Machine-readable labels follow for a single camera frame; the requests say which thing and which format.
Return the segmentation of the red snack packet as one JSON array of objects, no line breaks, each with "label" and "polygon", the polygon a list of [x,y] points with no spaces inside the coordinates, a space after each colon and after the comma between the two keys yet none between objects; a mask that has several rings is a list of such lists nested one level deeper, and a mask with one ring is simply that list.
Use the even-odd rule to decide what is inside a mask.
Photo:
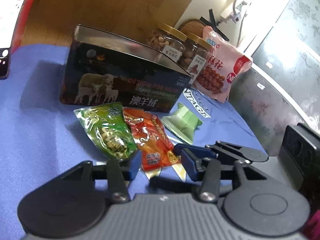
[{"label": "red snack packet", "polygon": [[142,152],[142,168],[151,171],[179,164],[174,145],[167,137],[159,117],[137,108],[124,108],[125,122],[130,126],[137,147]]}]

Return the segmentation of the black smartphone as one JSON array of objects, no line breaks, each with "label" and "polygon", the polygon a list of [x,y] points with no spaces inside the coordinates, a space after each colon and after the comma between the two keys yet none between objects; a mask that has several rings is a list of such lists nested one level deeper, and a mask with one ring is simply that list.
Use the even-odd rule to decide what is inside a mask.
[{"label": "black smartphone", "polygon": [[1,0],[1,79],[10,72],[10,58],[14,47],[14,32],[24,0]]}]

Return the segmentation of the red gift box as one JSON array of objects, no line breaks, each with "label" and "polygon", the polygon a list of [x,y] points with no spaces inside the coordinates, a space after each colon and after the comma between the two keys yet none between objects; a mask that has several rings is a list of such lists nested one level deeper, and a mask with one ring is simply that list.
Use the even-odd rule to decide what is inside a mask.
[{"label": "red gift box", "polygon": [[22,9],[19,12],[17,23],[14,30],[14,35],[12,38],[11,53],[14,53],[17,50],[17,48],[21,45],[29,12],[34,1],[35,0],[24,0],[24,2],[22,3]]}]

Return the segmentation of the pink fried dough snack bag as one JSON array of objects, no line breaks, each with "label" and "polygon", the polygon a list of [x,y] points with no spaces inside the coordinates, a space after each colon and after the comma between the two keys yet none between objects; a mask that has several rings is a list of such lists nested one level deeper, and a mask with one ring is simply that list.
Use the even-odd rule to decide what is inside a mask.
[{"label": "pink fried dough snack bag", "polygon": [[232,83],[239,74],[251,68],[253,59],[238,51],[210,26],[204,27],[202,38],[211,45],[211,49],[192,87],[224,103],[228,100]]}]

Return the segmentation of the nut jar gold lid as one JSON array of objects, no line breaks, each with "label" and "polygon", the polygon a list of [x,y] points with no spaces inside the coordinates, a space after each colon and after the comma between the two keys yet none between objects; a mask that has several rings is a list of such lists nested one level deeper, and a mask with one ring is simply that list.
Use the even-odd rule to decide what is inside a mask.
[{"label": "nut jar gold lid", "polygon": [[178,62],[185,51],[187,36],[179,30],[160,22],[148,36],[147,45]]},{"label": "nut jar gold lid", "polygon": [[184,42],[185,50],[178,64],[186,70],[193,81],[207,62],[211,45],[199,36],[188,32]]}]

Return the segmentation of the light green snack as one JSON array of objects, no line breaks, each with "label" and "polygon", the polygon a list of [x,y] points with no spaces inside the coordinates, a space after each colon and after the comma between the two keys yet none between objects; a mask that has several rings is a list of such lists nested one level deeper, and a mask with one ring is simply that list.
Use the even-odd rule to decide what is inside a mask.
[{"label": "light green snack", "polygon": [[191,110],[179,102],[173,114],[161,118],[162,124],[178,138],[192,145],[195,130],[203,124]]}]

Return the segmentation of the white wall charger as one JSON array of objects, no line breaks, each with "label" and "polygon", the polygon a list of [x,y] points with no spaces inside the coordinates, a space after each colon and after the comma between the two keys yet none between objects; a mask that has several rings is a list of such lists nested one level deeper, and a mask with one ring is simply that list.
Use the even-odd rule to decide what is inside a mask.
[{"label": "white wall charger", "polygon": [[237,23],[244,16],[247,7],[247,0],[234,1],[220,13],[220,20],[225,23],[227,23],[229,20]]}]

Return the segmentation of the black sheep tin box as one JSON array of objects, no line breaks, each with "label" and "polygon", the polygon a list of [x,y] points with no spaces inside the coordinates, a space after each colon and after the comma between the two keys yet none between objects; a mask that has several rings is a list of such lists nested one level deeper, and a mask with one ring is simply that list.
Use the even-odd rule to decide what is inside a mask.
[{"label": "black sheep tin box", "polygon": [[60,100],[68,105],[125,107],[168,113],[191,75],[167,55],[120,35],[77,25]]}]

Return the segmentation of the round wooden board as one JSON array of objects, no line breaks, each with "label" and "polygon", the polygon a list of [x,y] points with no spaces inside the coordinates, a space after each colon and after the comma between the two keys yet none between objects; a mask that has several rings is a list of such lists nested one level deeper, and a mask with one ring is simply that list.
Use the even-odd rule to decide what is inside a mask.
[{"label": "round wooden board", "polygon": [[192,33],[200,38],[202,38],[203,29],[205,28],[205,24],[198,19],[189,19],[184,21],[179,27],[178,30],[185,35],[187,33]]}]

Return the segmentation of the green snack packet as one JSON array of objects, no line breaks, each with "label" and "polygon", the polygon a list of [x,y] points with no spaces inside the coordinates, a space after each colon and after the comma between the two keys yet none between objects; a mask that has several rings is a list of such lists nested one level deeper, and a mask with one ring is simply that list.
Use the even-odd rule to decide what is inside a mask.
[{"label": "green snack packet", "polygon": [[89,139],[109,158],[124,160],[137,149],[119,102],[74,110]]}]

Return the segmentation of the blue printed tablecloth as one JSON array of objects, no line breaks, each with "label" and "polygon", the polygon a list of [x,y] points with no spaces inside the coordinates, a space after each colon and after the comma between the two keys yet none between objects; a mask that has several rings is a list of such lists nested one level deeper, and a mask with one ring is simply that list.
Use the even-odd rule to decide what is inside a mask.
[{"label": "blue printed tablecloth", "polygon": [[[60,102],[68,51],[44,44],[20,47],[11,57],[9,77],[1,80],[1,239],[24,236],[17,206],[30,191],[82,161],[94,165],[106,161],[73,112],[81,106]],[[180,95],[170,113],[178,102],[203,121],[195,131],[194,145],[220,140],[266,154],[230,103],[191,89]]]}]

